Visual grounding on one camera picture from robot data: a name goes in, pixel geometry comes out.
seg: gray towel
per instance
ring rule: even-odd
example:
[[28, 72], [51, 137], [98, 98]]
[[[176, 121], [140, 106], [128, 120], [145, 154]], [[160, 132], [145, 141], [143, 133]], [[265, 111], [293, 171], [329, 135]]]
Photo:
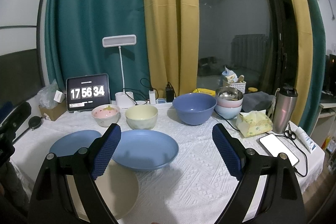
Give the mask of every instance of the gray towel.
[[269, 95], [262, 91], [247, 93], [244, 94], [241, 108], [244, 112], [267, 110], [270, 108], [273, 98], [274, 95]]
[[5, 189], [5, 193], [11, 196], [13, 205], [21, 208], [24, 212], [28, 212], [28, 196], [9, 160], [0, 167], [0, 183]]

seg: scissors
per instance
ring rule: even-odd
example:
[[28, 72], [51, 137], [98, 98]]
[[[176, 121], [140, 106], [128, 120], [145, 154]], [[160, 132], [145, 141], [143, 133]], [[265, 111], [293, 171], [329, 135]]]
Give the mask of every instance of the scissors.
[[288, 123], [288, 130], [286, 130], [284, 134], [287, 139], [290, 139], [292, 141], [296, 139], [296, 135], [295, 133], [293, 133], [290, 123]]

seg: small white box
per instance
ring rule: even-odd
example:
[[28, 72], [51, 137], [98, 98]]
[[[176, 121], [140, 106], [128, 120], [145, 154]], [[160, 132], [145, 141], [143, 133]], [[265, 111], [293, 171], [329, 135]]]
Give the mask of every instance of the small white box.
[[65, 98], [65, 94], [61, 91], [56, 90], [54, 101], [61, 103], [63, 102], [64, 98]]

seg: yellow curtain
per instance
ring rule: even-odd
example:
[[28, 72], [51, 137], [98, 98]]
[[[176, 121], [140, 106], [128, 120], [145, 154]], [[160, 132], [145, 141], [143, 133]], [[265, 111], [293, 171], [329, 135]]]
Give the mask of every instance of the yellow curtain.
[[176, 94], [196, 88], [199, 0], [144, 0], [151, 84], [163, 95], [167, 82]]
[[291, 120], [295, 124], [299, 124], [305, 109], [310, 87], [313, 58], [313, 38], [308, 1], [292, 0], [292, 3], [298, 31], [299, 51], [297, 75], [295, 81], [295, 88], [298, 92], [298, 99]]

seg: black cable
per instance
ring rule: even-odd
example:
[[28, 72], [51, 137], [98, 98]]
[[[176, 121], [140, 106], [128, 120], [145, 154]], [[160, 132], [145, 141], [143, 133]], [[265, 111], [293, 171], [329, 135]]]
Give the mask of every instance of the black cable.
[[135, 103], [136, 106], [139, 105], [139, 104], [137, 103], [136, 100], [134, 100], [132, 97], [130, 97], [130, 96], [127, 94], [127, 91], [126, 91], [126, 90], [134, 90], [134, 91], [138, 91], [138, 92], [140, 92], [140, 93], [136, 93], [136, 92], [133, 92], [133, 93], [136, 94], [136, 95], [140, 95], [142, 98], [144, 98], [145, 103], [142, 104], [142, 105], [147, 104], [148, 99], [146, 98], [146, 96], [144, 95], [144, 93], [143, 93], [141, 90], [129, 89], [129, 88], [123, 88], [123, 90], [125, 91], [125, 94], [127, 95], [127, 97], [130, 98], [130, 99]]
[[306, 155], [306, 153], [305, 152], [303, 152], [298, 146], [297, 146], [297, 144], [294, 142], [294, 140], [292, 140], [290, 137], [287, 137], [287, 136], [284, 136], [284, 135], [275, 135], [274, 134], [274, 136], [277, 136], [277, 137], [283, 137], [283, 138], [286, 138], [286, 139], [288, 139], [288, 140], [291, 140], [292, 142], [293, 142], [293, 144], [296, 146], [296, 148], [299, 150], [299, 151], [301, 151], [301, 153], [304, 155], [304, 158], [305, 158], [305, 161], [306, 161], [306, 174], [305, 175], [302, 175], [297, 169], [296, 169], [296, 167], [294, 167], [294, 171], [295, 171], [295, 173], [297, 173], [298, 175], [300, 175], [301, 177], [306, 177], [307, 175], [308, 175], [308, 159], [307, 159], [307, 155]]
[[177, 96], [176, 96], [176, 93], [175, 93], [175, 90], [174, 90], [173, 85], [172, 85], [171, 82], [169, 82], [169, 81], [168, 81], [167, 83], [168, 83], [168, 85], [170, 85], [170, 86], [172, 87], [172, 89], [173, 89], [173, 91], [174, 91], [175, 98], [176, 98]]
[[225, 119], [222, 115], [218, 114], [218, 112], [216, 110], [214, 110], [214, 112], [221, 118], [223, 118], [234, 130], [240, 132], [239, 129], [235, 128], [233, 125], [231, 125], [231, 123], [229, 123], [229, 121], [227, 119]]
[[21, 139], [21, 137], [29, 130], [30, 128], [28, 127], [25, 131], [23, 131], [22, 133], [21, 133], [21, 135], [20, 136], [18, 136], [13, 142], [12, 142], [12, 144], [14, 145], [19, 139]]
[[[142, 80], [143, 80], [143, 79], [147, 80], [150, 86], [146, 86], [146, 85], [144, 85], [144, 84], [142, 83]], [[155, 95], [155, 97], [156, 97], [155, 100], [157, 100], [157, 99], [159, 98], [159, 92], [158, 92], [158, 90], [155, 89], [155, 88], [152, 86], [152, 83], [151, 83], [147, 78], [141, 78], [141, 79], [140, 79], [140, 84], [141, 84], [142, 86], [144, 86], [145, 88], [150, 89], [150, 91], [155, 90], [156, 93], [157, 93], [157, 97], [156, 97], [156, 95]]]

